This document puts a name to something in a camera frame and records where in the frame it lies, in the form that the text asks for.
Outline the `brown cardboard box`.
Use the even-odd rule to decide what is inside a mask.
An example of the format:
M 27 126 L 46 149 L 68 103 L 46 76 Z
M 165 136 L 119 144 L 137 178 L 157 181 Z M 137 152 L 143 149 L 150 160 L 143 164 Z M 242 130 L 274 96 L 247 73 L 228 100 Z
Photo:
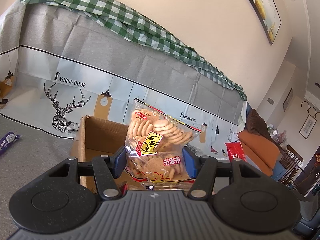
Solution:
M 121 146 L 124 145 L 128 126 L 94 116 L 83 116 L 80 128 L 72 146 L 71 156 L 77 157 L 78 161 L 91 161 L 100 155 L 112 156 Z M 127 185 L 129 190 L 183 190 L 187 193 L 193 179 L 185 180 L 187 173 L 178 174 L 175 182 L 149 182 L 132 178 L 125 170 L 121 176 L 115 180 L 121 187 Z

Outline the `clear rice cracker bag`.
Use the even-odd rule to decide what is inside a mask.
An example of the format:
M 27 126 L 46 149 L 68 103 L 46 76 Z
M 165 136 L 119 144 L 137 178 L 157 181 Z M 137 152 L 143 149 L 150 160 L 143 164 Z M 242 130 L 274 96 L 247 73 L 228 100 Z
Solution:
M 128 174 L 156 183 L 191 179 L 183 147 L 200 132 L 135 98 L 125 140 Z

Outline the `brown blanket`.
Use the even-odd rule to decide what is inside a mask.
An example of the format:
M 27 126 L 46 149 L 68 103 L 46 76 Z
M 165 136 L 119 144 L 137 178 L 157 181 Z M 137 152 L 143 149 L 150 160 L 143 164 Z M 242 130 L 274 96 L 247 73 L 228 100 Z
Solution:
M 271 138 L 268 129 L 267 129 L 267 124 L 265 120 L 257 113 L 255 109 L 250 109 L 247 119 L 246 119 L 246 129 L 249 131 L 251 134 L 255 135 L 260 135 L 270 142 L 274 143 L 277 145 L 277 143 Z

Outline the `wooden dining chair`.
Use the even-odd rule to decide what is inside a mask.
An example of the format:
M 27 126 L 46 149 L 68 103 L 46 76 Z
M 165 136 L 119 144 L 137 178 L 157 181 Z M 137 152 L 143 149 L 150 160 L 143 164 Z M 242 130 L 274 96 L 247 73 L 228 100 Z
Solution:
M 303 157 L 291 146 L 287 145 L 285 150 L 281 150 L 280 163 L 285 168 L 285 173 L 280 179 L 280 183 L 288 186 L 298 171 L 303 171 L 301 165 Z

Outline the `red snack packet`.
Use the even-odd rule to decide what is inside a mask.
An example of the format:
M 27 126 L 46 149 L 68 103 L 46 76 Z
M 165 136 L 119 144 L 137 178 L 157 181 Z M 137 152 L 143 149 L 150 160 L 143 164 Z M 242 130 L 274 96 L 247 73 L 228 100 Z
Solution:
M 247 161 L 240 142 L 226 142 L 225 146 L 227 148 L 227 154 L 230 161 L 233 159 Z

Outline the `framed yellow wall painting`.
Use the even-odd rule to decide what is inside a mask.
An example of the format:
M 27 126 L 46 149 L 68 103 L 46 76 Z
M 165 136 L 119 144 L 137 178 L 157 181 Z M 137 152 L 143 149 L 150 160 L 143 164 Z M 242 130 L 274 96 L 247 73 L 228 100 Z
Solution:
M 274 0 L 249 0 L 263 26 L 270 44 L 278 34 L 281 18 Z

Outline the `framed calligraphy wall art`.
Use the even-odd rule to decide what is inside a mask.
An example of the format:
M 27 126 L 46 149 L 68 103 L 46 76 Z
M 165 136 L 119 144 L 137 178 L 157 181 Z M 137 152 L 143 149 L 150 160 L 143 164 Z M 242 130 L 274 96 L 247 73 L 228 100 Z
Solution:
M 303 136 L 304 139 L 308 139 L 311 134 L 317 120 L 311 114 L 308 114 L 303 126 L 301 127 L 299 133 Z

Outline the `grey deer print sofa cover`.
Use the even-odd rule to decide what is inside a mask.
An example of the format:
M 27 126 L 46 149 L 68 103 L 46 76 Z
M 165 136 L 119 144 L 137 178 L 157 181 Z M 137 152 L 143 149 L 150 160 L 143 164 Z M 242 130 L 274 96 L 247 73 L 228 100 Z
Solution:
M 135 99 L 194 126 L 218 158 L 238 140 L 239 94 L 84 16 L 15 2 L 1 16 L 1 115 L 61 138 L 85 115 L 128 124 Z

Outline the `small dark framed picture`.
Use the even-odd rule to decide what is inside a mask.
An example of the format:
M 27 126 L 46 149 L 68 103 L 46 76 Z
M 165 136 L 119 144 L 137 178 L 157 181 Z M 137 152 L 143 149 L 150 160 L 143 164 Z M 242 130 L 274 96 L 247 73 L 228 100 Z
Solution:
M 286 111 L 292 98 L 293 98 L 293 88 L 290 89 L 285 101 L 283 102 L 283 111 Z

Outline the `green checkered cloth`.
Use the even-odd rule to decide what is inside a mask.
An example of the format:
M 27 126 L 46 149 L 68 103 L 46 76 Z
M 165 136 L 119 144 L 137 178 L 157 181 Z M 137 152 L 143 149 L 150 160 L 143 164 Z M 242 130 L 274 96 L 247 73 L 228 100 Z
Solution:
M 45 4 L 80 14 L 129 42 L 172 56 L 194 68 L 218 85 L 236 90 L 242 100 L 242 86 L 229 79 L 219 68 L 183 43 L 171 32 L 140 12 L 116 0 L 19 0 L 23 4 Z

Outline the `purple chocolate bar wrapper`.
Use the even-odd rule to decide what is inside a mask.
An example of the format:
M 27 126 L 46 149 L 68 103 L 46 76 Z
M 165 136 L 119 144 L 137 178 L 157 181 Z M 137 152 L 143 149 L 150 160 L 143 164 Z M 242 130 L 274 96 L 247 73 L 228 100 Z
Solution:
M 0 155 L 2 155 L 5 151 L 7 151 L 14 142 L 20 139 L 20 135 L 16 135 L 14 132 L 8 132 L 1 140 L 0 140 Z

